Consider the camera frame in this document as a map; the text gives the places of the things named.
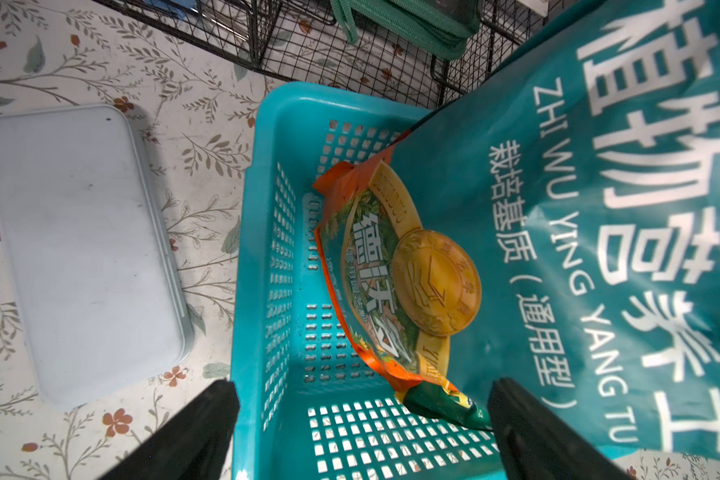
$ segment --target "table surface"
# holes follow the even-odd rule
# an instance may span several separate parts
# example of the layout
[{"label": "table surface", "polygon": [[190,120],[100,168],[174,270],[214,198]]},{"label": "table surface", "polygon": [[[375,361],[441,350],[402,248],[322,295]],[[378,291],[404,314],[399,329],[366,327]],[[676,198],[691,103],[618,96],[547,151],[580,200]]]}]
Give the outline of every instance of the table surface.
[{"label": "table surface", "polygon": [[[125,113],[146,143],[196,330],[181,365],[57,412],[34,388],[0,252],[0,478],[96,478],[229,374],[230,238],[256,113],[277,85],[87,0],[0,0],[0,114],[95,103]],[[720,462],[698,457],[641,451],[618,463],[640,479],[720,478]]]}]

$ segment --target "black wire rack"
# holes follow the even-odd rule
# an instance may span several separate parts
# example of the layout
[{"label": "black wire rack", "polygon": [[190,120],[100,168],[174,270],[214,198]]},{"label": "black wire rack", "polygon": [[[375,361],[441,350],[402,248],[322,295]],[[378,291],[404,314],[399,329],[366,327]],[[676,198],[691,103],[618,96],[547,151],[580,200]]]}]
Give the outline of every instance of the black wire rack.
[{"label": "black wire rack", "polygon": [[487,0],[480,6],[479,32],[454,61],[359,14],[360,39],[350,44],[330,0],[95,1],[254,72],[436,108],[474,90],[577,0],[549,0],[547,17],[518,0]]}]

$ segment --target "gold coin logo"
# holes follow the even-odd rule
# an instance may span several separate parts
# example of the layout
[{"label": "gold coin logo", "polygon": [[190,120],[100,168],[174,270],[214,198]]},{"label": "gold coin logo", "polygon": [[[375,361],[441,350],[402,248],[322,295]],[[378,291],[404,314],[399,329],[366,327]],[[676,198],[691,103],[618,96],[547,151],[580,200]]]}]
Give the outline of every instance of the gold coin logo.
[{"label": "gold coin logo", "polygon": [[480,310],[480,276],[464,250],[445,235],[414,230],[392,255],[392,279],[403,310],[434,336],[461,332]]}]

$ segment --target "white plastic box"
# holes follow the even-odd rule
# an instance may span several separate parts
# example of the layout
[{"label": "white plastic box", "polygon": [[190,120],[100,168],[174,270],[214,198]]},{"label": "white plastic box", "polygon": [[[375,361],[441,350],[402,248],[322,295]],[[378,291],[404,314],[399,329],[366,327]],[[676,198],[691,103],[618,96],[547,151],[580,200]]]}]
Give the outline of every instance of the white plastic box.
[{"label": "white plastic box", "polygon": [[105,105],[0,117],[0,237],[41,397],[66,409],[192,346],[144,146]]}]

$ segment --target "teal plastic basket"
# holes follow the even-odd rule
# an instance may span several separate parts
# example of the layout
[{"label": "teal plastic basket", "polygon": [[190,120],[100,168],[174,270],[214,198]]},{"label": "teal plastic basket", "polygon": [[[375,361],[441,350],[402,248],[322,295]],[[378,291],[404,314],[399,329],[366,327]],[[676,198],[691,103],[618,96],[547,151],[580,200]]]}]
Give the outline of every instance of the teal plastic basket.
[{"label": "teal plastic basket", "polygon": [[313,235],[322,212],[315,179],[339,161],[370,158],[427,112],[305,83],[262,103],[242,204],[235,480],[505,478],[491,434],[411,414],[357,357]]}]

